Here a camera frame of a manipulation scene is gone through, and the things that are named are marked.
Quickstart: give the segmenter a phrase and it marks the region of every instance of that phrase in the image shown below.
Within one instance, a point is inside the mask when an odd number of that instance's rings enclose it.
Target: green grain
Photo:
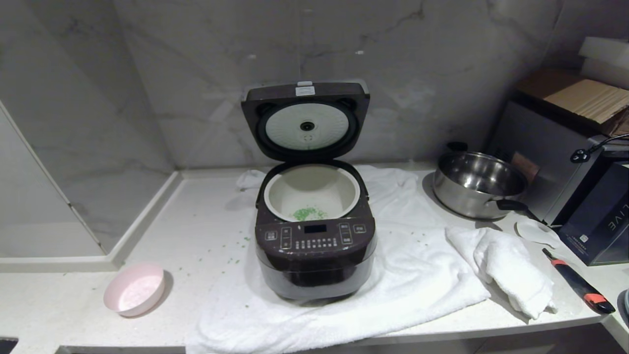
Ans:
[[[306,208],[297,210],[295,213],[293,213],[292,216],[294,216],[295,219],[299,221],[305,221],[305,220],[323,220],[326,217],[328,217],[328,214],[318,208],[306,207]]]

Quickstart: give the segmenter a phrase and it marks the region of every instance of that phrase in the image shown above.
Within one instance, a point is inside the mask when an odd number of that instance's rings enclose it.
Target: control panel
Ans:
[[[269,224],[257,226],[257,231],[267,247],[308,253],[347,248],[370,238],[374,228],[373,219],[354,218]]]

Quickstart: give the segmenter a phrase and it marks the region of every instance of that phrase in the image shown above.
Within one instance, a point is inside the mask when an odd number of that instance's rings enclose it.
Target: label sticker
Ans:
[[[312,96],[313,94],[315,94],[314,86],[295,88],[295,96]]]
[[[533,161],[527,159],[526,156],[520,154],[517,151],[515,152],[515,154],[513,154],[511,164],[519,169],[520,172],[522,172],[522,174],[526,177],[529,185],[533,183],[533,180],[537,176],[537,173],[540,171],[539,166],[537,166]]]

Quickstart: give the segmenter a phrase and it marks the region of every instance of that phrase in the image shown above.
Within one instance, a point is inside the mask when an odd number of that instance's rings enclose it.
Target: pink bowl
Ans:
[[[156,263],[138,263],[120,271],[103,296],[105,306],[132,317],[150,310],[164,294],[164,269]]]

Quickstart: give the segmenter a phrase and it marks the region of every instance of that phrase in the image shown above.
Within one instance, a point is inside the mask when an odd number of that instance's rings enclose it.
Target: folded white towel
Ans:
[[[327,305],[282,300],[264,283],[251,243],[245,261],[210,291],[186,339],[186,353],[322,348],[414,326],[489,297],[446,241],[443,221],[417,193],[417,175],[370,166],[359,171],[378,235],[367,283],[355,295]],[[253,174],[247,176],[250,186]]]
[[[240,189],[240,191],[252,188],[260,188],[260,185],[262,184],[265,175],[266,174],[262,171],[250,169],[247,172],[241,174],[240,177],[238,177],[238,180],[236,181],[236,186]]]
[[[516,236],[488,227],[477,230],[447,227],[446,237],[487,283],[495,280],[517,311],[536,319],[552,303],[553,282],[535,267]]]

